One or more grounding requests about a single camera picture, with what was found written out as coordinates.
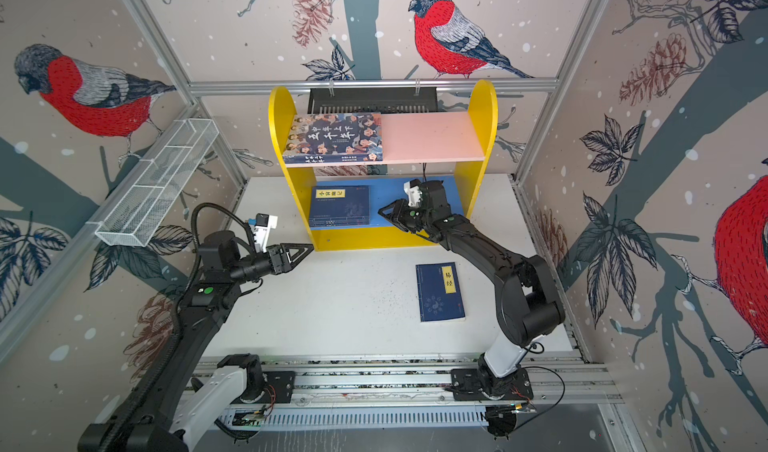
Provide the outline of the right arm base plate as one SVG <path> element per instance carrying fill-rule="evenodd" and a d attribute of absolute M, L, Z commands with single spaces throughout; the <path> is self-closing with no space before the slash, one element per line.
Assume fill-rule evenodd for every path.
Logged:
<path fill-rule="evenodd" d="M 477 368 L 452 369 L 445 391 L 450 392 L 455 401 L 533 400 L 528 373 L 522 368 L 504 378 L 497 378 L 491 372 Z"/>

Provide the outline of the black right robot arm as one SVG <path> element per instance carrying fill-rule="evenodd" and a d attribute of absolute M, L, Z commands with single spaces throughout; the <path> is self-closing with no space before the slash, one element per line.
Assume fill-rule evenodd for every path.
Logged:
<path fill-rule="evenodd" d="M 404 198 L 382 207 L 378 214 L 399 230 L 463 257 L 490 280 L 500 333 L 481 356 L 480 368 L 498 379 L 511 375 L 534 341 L 565 320 L 552 270 L 541 256 L 513 252 L 455 213 L 441 181 L 414 179 L 404 185 L 404 191 Z"/>

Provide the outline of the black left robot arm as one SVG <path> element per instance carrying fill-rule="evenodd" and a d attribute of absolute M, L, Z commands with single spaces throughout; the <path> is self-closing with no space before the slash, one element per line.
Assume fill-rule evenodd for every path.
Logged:
<path fill-rule="evenodd" d="M 203 352 L 245 296 L 242 285 L 293 271 L 314 247 L 259 246 L 248 223 L 210 202 L 195 207 L 190 226 L 195 262 L 171 309 L 171 334 L 115 413 L 86 428 L 80 451 L 191 451 L 234 400 L 256 400 L 267 386 L 259 357 L 235 354 L 188 401 L 182 399 Z"/>

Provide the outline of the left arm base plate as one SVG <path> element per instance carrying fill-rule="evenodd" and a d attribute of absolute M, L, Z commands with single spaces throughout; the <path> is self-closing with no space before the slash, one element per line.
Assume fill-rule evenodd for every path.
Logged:
<path fill-rule="evenodd" d="M 247 374 L 245 390 L 233 400 L 233 404 L 289 404 L 295 379 L 296 373 L 293 371 L 267 371 L 260 378 Z"/>

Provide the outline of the blue book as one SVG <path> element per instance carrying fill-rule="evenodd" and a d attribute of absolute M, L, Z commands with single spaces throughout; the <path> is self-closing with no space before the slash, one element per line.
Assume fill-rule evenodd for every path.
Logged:
<path fill-rule="evenodd" d="M 415 267 L 422 323 L 464 320 L 465 309 L 454 262 Z"/>
<path fill-rule="evenodd" d="M 311 227 L 368 225 L 370 223 L 369 187 L 314 187 L 308 221 Z"/>

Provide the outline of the colourful illustrated thick book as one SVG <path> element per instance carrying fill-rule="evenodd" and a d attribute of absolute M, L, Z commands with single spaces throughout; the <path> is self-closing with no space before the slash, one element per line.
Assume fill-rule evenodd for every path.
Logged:
<path fill-rule="evenodd" d="M 286 164 L 382 162 L 378 113 L 296 115 L 282 151 Z"/>

